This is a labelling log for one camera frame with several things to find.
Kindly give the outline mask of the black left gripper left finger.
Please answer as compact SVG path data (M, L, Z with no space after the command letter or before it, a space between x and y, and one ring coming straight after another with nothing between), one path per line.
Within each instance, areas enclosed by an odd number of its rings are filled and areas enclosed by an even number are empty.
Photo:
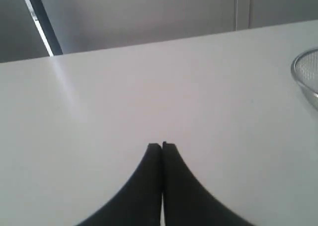
M80 226L159 226L163 191L162 148L148 144L124 186Z

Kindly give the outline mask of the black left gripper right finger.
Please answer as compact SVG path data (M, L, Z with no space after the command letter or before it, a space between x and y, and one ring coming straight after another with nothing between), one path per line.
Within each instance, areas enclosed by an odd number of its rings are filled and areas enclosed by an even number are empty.
M175 144L163 142L163 208L167 226L251 226L211 195Z

